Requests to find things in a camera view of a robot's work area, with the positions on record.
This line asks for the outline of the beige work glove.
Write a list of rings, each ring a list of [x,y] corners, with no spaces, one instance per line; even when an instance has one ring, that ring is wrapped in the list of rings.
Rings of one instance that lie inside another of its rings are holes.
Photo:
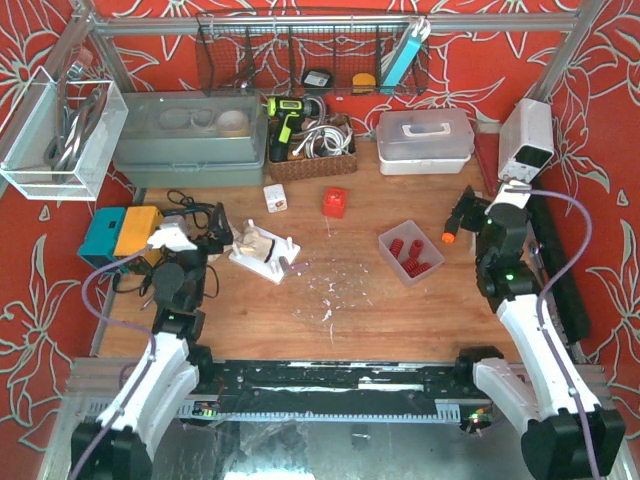
[[[234,241],[232,251],[236,255],[267,263],[272,256],[274,245],[275,241],[265,236],[257,227],[246,227]]]

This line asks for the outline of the clear acrylic wall bin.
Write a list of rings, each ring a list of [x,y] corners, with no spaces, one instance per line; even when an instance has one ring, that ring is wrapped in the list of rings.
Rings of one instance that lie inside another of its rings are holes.
[[[128,115],[112,80],[55,81],[38,68],[1,127],[1,176],[29,200],[95,201]]]

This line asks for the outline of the green cordless drill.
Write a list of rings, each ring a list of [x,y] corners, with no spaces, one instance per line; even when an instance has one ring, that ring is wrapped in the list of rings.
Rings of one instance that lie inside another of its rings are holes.
[[[277,119],[275,130],[270,135],[270,161],[280,163],[287,160],[294,133],[302,131],[308,117],[318,117],[322,102],[319,97],[303,98],[276,96],[267,101],[267,113]]]

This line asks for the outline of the yellow box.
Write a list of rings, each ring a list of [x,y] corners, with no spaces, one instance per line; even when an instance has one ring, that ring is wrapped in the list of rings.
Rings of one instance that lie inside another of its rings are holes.
[[[147,246],[148,238],[163,222],[160,210],[151,205],[131,206],[127,209],[116,246],[114,257],[123,259]],[[152,249],[123,264],[135,275],[146,275],[161,260],[160,249]]]

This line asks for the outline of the white peg board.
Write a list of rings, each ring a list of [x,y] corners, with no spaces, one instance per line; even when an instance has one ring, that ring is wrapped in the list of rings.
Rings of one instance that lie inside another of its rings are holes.
[[[229,259],[274,284],[280,284],[287,275],[281,259],[290,267],[300,251],[301,246],[292,237],[275,235],[257,226],[253,219],[248,219],[232,244]]]

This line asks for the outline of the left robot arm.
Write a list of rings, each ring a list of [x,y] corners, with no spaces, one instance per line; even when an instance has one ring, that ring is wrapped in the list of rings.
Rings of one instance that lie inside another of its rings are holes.
[[[144,276],[156,316],[143,355],[121,375],[116,397],[92,422],[72,434],[72,479],[148,479],[158,446],[186,397],[213,381],[211,351],[198,344],[205,315],[210,256],[234,235],[222,203],[185,198],[173,210],[152,206],[109,208],[89,228],[79,256],[100,275]]]

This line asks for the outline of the grey plastic toolbox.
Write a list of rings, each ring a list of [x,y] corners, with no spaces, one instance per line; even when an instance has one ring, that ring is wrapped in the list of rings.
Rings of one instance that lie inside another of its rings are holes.
[[[263,183],[268,117],[256,95],[124,95],[129,113],[113,165],[139,188]]]

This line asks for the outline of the blue white book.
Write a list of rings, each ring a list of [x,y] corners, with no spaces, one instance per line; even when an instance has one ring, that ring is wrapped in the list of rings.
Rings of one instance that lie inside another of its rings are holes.
[[[411,20],[392,51],[381,60],[380,91],[392,94],[431,34],[426,17]]]

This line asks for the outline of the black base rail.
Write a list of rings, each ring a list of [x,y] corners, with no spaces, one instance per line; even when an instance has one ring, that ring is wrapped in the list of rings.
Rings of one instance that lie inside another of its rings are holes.
[[[179,406],[197,421],[458,423],[489,407],[452,363],[217,360]]]

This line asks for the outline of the wicker basket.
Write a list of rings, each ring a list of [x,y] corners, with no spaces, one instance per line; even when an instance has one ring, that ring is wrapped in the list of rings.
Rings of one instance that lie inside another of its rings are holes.
[[[349,115],[336,114],[327,124],[318,125],[313,121],[309,126],[294,135],[286,161],[266,160],[274,181],[347,175],[358,170],[355,135]]]

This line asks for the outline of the white lidded storage box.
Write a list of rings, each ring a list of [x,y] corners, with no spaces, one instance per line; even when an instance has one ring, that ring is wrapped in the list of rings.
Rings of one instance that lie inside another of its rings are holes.
[[[460,108],[385,112],[376,141],[387,176],[458,174],[474,152],[474,131]]]

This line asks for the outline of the white power adapter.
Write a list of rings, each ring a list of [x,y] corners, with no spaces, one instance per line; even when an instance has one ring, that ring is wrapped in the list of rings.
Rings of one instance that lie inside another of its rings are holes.
[[[265,203],[269,213],[285,211],[288,208],[287,197],[282,184],[272,184],[263,188]]]

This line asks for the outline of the red mat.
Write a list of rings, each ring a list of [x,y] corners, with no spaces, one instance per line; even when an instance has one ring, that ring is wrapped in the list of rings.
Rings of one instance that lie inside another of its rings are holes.
[[[489,195],[494,197],[499,188],[499,134],[476,132],[474,146],[484,184]]]

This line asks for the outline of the large red spring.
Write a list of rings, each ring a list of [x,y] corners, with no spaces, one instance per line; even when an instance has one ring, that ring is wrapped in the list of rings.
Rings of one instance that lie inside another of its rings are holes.
[[[400,239],[400,238],[395,238],[392,241],[392,243],[391,243],[391,245],[389,247],[389,251],[390,251],[391,255],[395,259],[397,259],[399,257],[399,255],[400,255],[400,253],[401,253],[401,251],[403,249],[403,246],[404,246],[404,241],[402,239]]]

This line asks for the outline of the orange handled screwdriver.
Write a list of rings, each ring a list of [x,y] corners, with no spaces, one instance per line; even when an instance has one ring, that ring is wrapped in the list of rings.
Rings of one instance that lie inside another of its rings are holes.
[[[456,217],[451,217],[445,222],[444,230],[441,236],[441,240],[444,243],[451,244],[455,241],[460,226],[460,220]]]

